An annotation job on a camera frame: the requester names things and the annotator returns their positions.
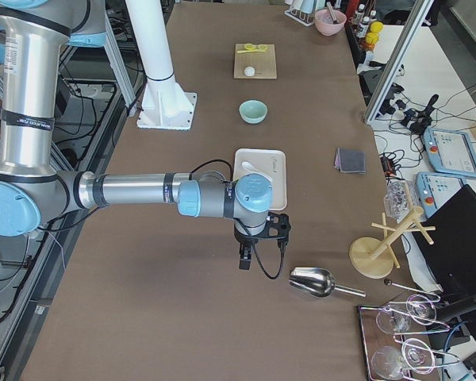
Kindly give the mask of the white ceramic spoon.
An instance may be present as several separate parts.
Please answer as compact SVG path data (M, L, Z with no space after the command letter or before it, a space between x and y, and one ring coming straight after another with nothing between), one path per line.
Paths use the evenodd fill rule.
M248 161L243 161L241 163L241 167L249 173L256 173L258 175L263 176L268 181L272 182L272 178L267 173L262 172L261 170L259 170L257 167L255 167L252 163Z

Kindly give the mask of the light green ceramic bowl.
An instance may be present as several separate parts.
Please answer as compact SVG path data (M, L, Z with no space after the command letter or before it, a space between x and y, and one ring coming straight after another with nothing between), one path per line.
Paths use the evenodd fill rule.
M255 99L247 100L239 106L239 114L248 124L259 124L266 118L267 112L267 105Z

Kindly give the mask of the yellow plastic spoon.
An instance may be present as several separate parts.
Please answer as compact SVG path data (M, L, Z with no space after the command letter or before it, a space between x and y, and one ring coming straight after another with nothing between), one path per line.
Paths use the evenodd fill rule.
M236 53L245 54L245 53L252 53L252 52L266 52L267 50L268 50L267 44L246 43L244 44L242 49L238 49Z

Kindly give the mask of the metal scoop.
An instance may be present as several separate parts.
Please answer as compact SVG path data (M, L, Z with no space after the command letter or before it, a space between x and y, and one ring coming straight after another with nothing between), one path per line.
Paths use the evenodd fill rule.
M334 275L322 267L296 267L290 272L289 284L307 294L324 298L334 291L366 297L366 293L336 283Z

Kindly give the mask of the white rectangular tray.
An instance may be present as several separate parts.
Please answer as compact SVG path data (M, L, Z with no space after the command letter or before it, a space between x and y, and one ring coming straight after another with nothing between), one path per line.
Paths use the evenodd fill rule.
M273 198L271 210L284 210L287 206L286 155L279 150L240 148L235 153L234 180L251 174L241 167L243 161L252 163L272 178Z

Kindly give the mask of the wooden mug tree stand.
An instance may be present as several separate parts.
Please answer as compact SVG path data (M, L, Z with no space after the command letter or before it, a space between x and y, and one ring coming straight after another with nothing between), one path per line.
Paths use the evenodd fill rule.
M420 223L420 217L424 213L420 206L414 206L410 195L409 185L404 183L405 194L409 206L409 212L394 227L389 227L385 222L372 225L383 231L383 239L380 241L373 237L360 237L352 242L349 248L349 258L354 268L362 275L372 278L385 278L393 269L399 268L400 263L391 248L391 245L403 233L408 231L421 233L430 244L434 240L429 231L434 231L435 226L424 227Z

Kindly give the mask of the grey folded cloth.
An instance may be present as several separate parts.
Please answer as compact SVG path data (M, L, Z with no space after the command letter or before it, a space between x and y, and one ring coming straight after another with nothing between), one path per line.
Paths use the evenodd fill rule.
M338 148L334 161L334 168L341 173L366 173L366 160L364 152Z

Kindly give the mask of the clear plastic bag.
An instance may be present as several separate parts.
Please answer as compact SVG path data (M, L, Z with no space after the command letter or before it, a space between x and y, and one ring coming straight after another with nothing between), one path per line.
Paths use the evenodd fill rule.
M415 190L410 181L394 180L387 184L384 206L388 217L400 221L415 205Z

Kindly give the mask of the wooden cutting board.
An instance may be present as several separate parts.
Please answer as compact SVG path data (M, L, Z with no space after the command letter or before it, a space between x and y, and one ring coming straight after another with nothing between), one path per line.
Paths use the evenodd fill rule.
M267 44L266 52L252 52L237 54L238 49L242 49L246 43L235 44L233 77L235 79L277 79L275 46ZM244 69L251 66L255 69L253 77L246 77Z

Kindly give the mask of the lower blue teach pendant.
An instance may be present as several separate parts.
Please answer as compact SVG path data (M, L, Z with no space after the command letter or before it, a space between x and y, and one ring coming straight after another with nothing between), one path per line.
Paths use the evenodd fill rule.
M464 185L461 175L422 171L416 174L416 188L426 217L431 217Z

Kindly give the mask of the blue teach pendant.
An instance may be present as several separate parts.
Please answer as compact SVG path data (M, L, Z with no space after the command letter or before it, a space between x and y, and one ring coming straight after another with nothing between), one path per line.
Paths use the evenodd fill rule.
M416 188L426 217L431 217L464 185L461 175L422 171L416 174Z
M476 179L476 153L467 133L426 128L423 140L436 172Z

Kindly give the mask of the black monitor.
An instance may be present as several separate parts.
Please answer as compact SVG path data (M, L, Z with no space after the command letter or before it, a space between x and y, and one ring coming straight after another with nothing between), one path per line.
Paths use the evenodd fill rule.
M436 229L428 244L413 237L428 268L444 292L476 294L476 193L466 185L441 206L424 225Z

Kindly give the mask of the upper blue teach pendant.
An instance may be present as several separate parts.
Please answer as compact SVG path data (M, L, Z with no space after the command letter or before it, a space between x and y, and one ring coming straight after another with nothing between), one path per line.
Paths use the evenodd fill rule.
M467 133L426 128L423 140L436 172L476 179L476 153Z

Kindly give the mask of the yellow lemon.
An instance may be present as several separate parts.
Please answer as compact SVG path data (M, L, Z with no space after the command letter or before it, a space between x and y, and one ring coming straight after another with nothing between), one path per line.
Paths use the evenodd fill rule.
M383 29L383 24L380 21L374 21L370 23L368 32L369 33L380 33Z

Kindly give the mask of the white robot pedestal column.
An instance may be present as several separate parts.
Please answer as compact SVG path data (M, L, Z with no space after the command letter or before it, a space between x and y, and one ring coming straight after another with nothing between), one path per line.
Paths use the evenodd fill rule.
M130 0L126 6L147 77L137 126L187 131L197 95L176 81L160 2Z

